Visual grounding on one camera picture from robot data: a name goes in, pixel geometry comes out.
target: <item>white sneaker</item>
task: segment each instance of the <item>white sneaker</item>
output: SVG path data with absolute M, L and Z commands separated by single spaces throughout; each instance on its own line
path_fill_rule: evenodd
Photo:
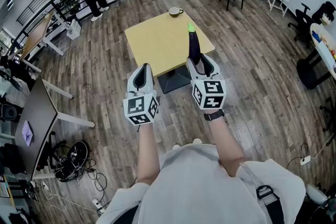
M 177 148 L 180 148 L 180 147 L 181 147 L 180 145 L 177 145 L 177 144 L 176 144 L 176 145 L 173 146 L 173 150 L 175 150 L 175 149 L 177 149 Z
M 103 16 L 103 13 L 101 13 L 98 17 L 92 17 L 91 22 L 94 22 L 95 20 L 98 20 L 101 16 Z
M 108 10 L 109 8 L 110 8 L 109 6 L 107 6 L 107 7 L 105 7 L 105 8 L 100 8 L 99 11 L 100 11 L 100 12 L 103 12 L 104 10 Z
M 199 138 L 195 138 L 194 141 L 193 141 L 193 144 L 203 144 L 202 140 L 199 139 Z

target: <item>paper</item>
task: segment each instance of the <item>paper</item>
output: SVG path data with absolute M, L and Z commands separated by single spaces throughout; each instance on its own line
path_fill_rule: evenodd
M 25 124 L 23 125 L 22 135 L 23 139 L 26 141 L 27 146 L 30 146 L 31 139 L 33 138 L 33 133 L 27 121 L 25 121 Z

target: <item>forearm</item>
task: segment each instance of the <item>forearm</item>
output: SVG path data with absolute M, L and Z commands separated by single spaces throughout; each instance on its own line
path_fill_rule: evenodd
M 237 140 L 231 134 L 223 117 L 209 122 L 211 133 L 215 140 L 219 160 L 231 176 L 236 176 L 240 164 L 245 161 L 245 155 Z
M 139 132 L 138 182 L 151 185 L 160 172 L 153 124 L 141 125 Z

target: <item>wristwatch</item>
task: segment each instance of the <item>wristwatch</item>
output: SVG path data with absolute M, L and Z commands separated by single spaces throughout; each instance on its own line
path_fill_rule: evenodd
M 204 113 L 204 118 L 206 121 L 213 121 L 217 118 L 223 117 L 224 116 L 224 112 L 223 109 L 218 110 L 217 112 L 214 112 L 212 114 L 205 114 Z

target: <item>power strip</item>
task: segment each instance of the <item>power strip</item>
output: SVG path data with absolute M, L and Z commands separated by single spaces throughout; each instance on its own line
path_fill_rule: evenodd
M 307 164 L 309 162 L 310 162 L 310 155 L 308 155 L 307 157 L 304 157 L 303 159 L 301 159 L 300 164 L 301 165 L 305 165 L 305 164 Z
M 101 213 L 104 213 L 104 212 L 105 212 L 105 209 L 102 208 L 103 206 L 101 205 L 101 203 L 98 202 L 98 200 L 94 199 L 92 202 L 93 202 L 93 204 L 94 204 L 98 209 L 101 208 L 101 209 L 99 210 L 99 212 L 101 212 Z

